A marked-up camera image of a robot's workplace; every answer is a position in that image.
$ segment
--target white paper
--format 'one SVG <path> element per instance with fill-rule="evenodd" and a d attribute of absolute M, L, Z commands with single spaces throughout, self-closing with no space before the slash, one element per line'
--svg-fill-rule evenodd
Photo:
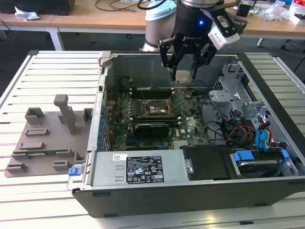
<path fill-rule="evenodd" d="M 24 12 L 22 10 L 19 10 L 16 6 L 15 6 L 15 10 L 16 10 L 15 15 L 20 20 L 27 21 L 27 20 L 33 20 L 39 18 L 36 12 Z"/>

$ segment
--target blue tab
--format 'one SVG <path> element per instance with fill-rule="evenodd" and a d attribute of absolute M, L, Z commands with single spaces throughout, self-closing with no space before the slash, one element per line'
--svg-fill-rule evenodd
<path fill-rule="evenodd" d="M 250 150 L 239 150 L 236 151 L 234 154 L 235 161 L 252 161 L 254 160 L 254 157 L 252 155 L 252 152 Z"/>
<path fill-rule="evenodd" d="M 259 147 L 260 147 L 261 149 L 264 149 L 265 152 L 268 151 L 268 149 L 266 148 L 266 145 L 265 145 L 265 142 L 266 142 L 266 140 L 267 140 L 267 137 L 268 137 L 268 132 L 264 130 L 264 131 L 263 131 L 263 135 L 262 135 L 262 139 L 261 139 L 261 143 L 260 143 Z"/>
<path fill-rule="evenodd" d="M 255 144 L 256 146 L 259 146 L 260 138 L 261 138 L 262 131 L 260 129 L 257 130 L 256 136 L 255 136 Z"/>
<path fill-rule="evenodd" d="M 283 154 L 285 159 L 289 157 L 289 153 L 285 149 L 282 150 L 282 154 Z"/>
<path fill-rule="evenodd" d="M 81 168 L 69 168 L 68 172 L 69 176 L 80 176 L 81 175 Z"/>
<path fill-rule="evenodd" d="M 238 155 L 237 152 L 233 153 L 233 157 L 234 157 L 235 161 L 240 161 L 240 156 Z"/>

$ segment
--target white sticker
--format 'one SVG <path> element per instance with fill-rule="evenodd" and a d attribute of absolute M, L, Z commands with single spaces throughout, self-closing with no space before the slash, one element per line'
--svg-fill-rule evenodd
<path fill-rule="evenodd" d="M 127 154 L 114 154 L 113 160 L 114 161 L 126 161 Z"/>
<path fill-rule="evenodd" d="M 28 154 L 29 156 L 45 156 L 45 153 Z"/>

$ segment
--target floor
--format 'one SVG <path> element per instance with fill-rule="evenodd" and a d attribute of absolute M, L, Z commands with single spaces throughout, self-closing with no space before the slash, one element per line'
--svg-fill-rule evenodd
<path fill-rule="evenodd" d="M 0 40 L 0 95 L 5 91 L 29 50 L 54 50 L 52 41 L 46 32 L 7 31 L 6 33 L 8 38 L 5 41 Z M 65 49 L 69 51 L 136 51 L 144 43 L 144 35 L 139 34 L 132 35 L 131 39 L 127 39 L 126 34 L 66 32 L 61 36 Z M 302 53 L 305 50 L 303 41 L 291 41 L 286 45 L 285 50 L 280 49 L 285 40 L 267 39 L 261 48 L 256 46 L 257 41 L 258 39 L 242 38 L 233 44 L 227 53 L 268 52 L 280 57 L 292 70 L 305 57 L 305 54 Z M 305 62 L 300 65 L 296 75 L 301 80 L 305 80 Z"/>

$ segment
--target table leg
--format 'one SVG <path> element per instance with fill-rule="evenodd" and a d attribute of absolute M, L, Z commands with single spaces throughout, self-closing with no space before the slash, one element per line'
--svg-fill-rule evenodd
<path fill-rule="evenodd" d="M 58 32 L 57 27 L 49 27 L 48 32 L 51 35 L 54 47 L 56 51 L 64 51 L 65 48 L 63 47 L 63 43 L 61 40 L 61 34 Z"/>
<path fill-rule="evenodd" d="M 264 38 L 260 38 L 259 40 L 258 40 L 258 43 L 256 44 L 256 46 L 257 47 L 261 47 L 262 46 L 262 44 L 263 44 L 263 42 L 264 42 Z"/>

